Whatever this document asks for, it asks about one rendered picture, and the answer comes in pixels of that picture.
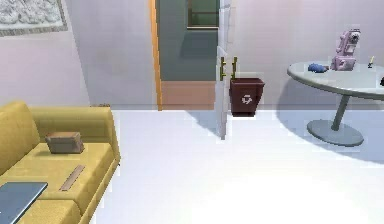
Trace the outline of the brown remote control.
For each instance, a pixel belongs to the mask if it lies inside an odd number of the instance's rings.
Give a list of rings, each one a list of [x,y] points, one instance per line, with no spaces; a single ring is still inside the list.
[[[71,174],[67,177],[65,182],[60,187],[60,191],[68,191],[72,185],[75,183],[77,178],[80,176],[82,171],[84,170],[84,165],[78,165],[74,168],[74,170],[71,172]]]

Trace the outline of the pink coffee machine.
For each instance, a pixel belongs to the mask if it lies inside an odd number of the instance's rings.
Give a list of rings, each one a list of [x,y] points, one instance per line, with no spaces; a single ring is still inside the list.
[[[340,43],[330,68],[334,71],[352,71],[356,63],[354,52],[361,35],[358,28],[350,29],[340,35]]]

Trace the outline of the dark red bin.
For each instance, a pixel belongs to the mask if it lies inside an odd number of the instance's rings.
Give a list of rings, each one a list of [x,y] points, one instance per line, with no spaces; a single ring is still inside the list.
[[[234,117],[253,117],[265,83],[260,78],[235,78],[230,81],[231,113]]]

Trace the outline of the grey round table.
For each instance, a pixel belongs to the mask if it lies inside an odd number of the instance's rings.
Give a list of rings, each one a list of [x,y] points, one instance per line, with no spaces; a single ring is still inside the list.
[[[356,64],[352,71],[328,70],[315,73],[308,70],[309,62],[292,64],[287,74],[301,84],[341,95],[341,100],[333,120],[312,120],[307,130],[314,137],[338,146],[354,147],[363,143],[362,134],[353,127],[341,122],[351,97],[384,101],[384,68],[367,64]]]

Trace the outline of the grey laptop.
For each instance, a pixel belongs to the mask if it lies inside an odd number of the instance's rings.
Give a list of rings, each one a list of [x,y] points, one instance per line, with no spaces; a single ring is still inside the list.
[[[0,224],[16,224],[47,186],[47,182],[7,182],[0,186]]]

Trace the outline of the yellow sofa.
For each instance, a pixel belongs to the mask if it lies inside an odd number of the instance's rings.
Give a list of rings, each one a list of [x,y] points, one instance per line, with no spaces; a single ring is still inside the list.
[[[52,132],[79,132],[80,154],[53,154]],[[90,224],[120,162],[114,119],[108,107],[0,106],[0,186],[47,182],[17,224]],[[68,191],[60,187],[78,165],[85,168]]]

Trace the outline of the white room door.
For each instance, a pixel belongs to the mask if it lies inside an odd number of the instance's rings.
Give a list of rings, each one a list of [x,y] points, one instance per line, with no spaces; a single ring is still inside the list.
[[[229,17],[232,0],[220,0],[219,6],[219,26],[217,32],[217,59],[216,59],[216,85],[215,85],[215,104],[216,112],[216,132],[220,140],[224,140],[227,131],[227,112],[228,112],[228,88],[227,88],[227,45],[229,31]],[[219,78],[220,57],[225,57],[226,76],[223,81]]]

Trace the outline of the framed grey wall picture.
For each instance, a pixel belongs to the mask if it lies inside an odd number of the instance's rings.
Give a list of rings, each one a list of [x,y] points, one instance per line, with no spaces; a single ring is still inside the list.
[[[0,0],[0,37],[67,30],[61,0]]]

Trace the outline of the blue cloth lump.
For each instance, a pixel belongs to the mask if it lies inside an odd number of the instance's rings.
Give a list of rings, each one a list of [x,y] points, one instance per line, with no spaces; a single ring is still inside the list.
[[[314,73],[325,73],[329,70],[328,66],[312,63],[308,65],[308,70]]]

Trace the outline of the brown cardboard box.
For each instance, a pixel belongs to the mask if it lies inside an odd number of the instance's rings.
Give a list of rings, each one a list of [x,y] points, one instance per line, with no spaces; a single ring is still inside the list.
[[[80,154],[84,150],[79,132],[52,132],[45,140],[53,154]]]

